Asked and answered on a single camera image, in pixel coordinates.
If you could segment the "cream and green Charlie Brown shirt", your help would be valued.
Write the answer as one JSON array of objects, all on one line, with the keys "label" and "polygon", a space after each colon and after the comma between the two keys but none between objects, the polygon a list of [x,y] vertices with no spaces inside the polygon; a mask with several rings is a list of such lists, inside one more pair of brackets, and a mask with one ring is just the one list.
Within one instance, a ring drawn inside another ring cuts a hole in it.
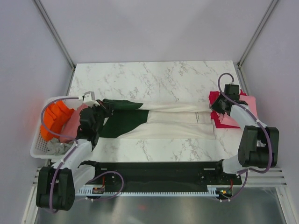
[{"label": "cream and green Charlie Brown shirt", "polygon": [[207,102],[104,99],[113,109],[100,131],[107,139],[215,139]]}]

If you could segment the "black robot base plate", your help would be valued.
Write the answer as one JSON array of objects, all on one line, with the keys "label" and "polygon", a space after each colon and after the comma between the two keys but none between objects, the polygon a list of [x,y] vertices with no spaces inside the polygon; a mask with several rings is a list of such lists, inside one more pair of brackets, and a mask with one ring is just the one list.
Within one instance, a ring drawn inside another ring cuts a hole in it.
[{"label": "black robot base plate", "polygon": [[221,161],[206,162],[96,162],[94,184],[114,192],[125,190],[196,190],[207,185],[241,185],[236,175],[226,174]]}]

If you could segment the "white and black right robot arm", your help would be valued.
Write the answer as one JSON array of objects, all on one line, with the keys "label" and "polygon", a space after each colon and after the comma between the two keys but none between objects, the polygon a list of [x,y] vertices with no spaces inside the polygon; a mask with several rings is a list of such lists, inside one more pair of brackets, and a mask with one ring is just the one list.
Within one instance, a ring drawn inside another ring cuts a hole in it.
[{"label": "white and black right robot arm", "polygon": [[226,183],[231,174],[242,174],[246,170],[266,173],[278,161],[279,130],[261,122],[250,111],[248,104],[240,100],[239,86],[225,85],[224,92],[210,108],[228,115],[243,130],[237,155],[222,161],[222,168],[214,171],[218,183]]}]

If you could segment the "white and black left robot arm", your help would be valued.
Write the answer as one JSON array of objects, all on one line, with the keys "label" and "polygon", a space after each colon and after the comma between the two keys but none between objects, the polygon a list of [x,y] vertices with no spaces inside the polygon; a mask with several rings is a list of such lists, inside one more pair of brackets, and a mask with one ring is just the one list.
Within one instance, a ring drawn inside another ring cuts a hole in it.
[{"label": "white and black left robot arm", "polygon": [[60,159],[50,167],[39,171],[36,193],[36,205],[56,213],[68,211],[74,201],[76,192],[87,182],[99,183],[102,180],[101,170],[82,165],[98,143],[105,118],[112,116],[113,108],[101,100],[88,102],[88,107],[79,114],[79,126],[73,145]]}]

